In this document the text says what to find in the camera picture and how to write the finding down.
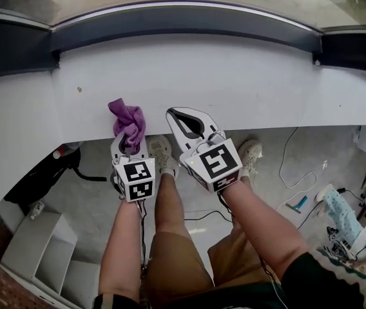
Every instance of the light blue fabric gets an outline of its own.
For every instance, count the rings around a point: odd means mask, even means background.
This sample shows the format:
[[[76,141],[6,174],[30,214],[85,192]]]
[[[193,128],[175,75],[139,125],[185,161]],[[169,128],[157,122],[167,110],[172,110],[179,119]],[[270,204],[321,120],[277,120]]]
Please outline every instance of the light blue fabric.
[[[328,191],[323,200],[327,204],[327,213],[339,230],[339,238],[346,240],[350,246],[362,231],[362,226],[356,219],[351,206],[336,190]]]

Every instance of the patterned shirt sleeve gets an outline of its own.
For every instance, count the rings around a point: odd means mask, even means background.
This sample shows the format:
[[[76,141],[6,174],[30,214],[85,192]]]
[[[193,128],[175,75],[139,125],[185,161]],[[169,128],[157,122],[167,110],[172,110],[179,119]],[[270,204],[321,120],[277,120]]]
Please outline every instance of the patterned shirt sleeve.
[[[319,251],[292,262],[282,289],[291,308],[366,309],[366,276]]]

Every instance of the blue object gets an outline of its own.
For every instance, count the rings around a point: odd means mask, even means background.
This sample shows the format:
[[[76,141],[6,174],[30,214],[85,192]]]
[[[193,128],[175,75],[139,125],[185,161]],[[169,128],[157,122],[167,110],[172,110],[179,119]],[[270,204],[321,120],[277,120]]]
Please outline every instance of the blue object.
[[[305,201],[307,200],[307,196],[304,196],[300,201],[298,205],[292,206],[289,204],[286,204],[286,206],[288,206],[289,208],[291,208],[292,210],[294,210],[295,212],[298,212],[300,214],[299,208],[302,207],[305,203]]]

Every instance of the white shelf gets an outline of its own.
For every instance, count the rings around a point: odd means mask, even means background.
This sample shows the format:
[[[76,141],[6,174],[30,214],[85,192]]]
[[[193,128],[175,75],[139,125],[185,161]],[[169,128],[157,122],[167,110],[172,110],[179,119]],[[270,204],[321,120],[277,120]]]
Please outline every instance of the white shelf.
[[[41,258],[35,277],[58,294],[61,293],[75,244],[53,236]]]
[[[77,243],[77,236],[63,215],[54,228],[53,237],[74,245]]]
[[[100,266],[72,260],[61,295],[72,303],[90,309],[99,291]]]
[[[42,212],[32,221],[27,216],[14,234],[1,264],[28,281],[33,279],[60,217],[61,214]]]
[[[53,307],[58,309],[81,309],[80,307],[56,294],[54,291],[50,290],[46,285],[36,280],[36,278],[34,278],[35,284],[33,284],[19,277],[1,264],[0,267],[14,280],[16,280],[21,286],[23,286],[25,289],[27,289],[37,297],[40,297],[43,301],[47,302]]]

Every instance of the white shoe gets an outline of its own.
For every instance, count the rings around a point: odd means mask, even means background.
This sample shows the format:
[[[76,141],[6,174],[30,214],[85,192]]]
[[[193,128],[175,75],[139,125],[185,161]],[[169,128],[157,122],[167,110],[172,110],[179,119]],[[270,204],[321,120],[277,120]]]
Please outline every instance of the white shoe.
[[[318,192],[318,194],[315,197],[316,201],[321,202],[325,198],[325,195],[331,190],[335,190],[332,183],[328,184],[326,187],[324,187],[321,191]]]
[[[171,144],[164,135],[149,136],[146,140],[150,158],[154,158],[160,174],[178,176],[178,163],[171,156]]]
[[[243,164],[240,175],[249,176],[250,173],[257,174],[256,162],[263,157],[262,144],[257,140],[248,140],[240,146],[238,154]]]

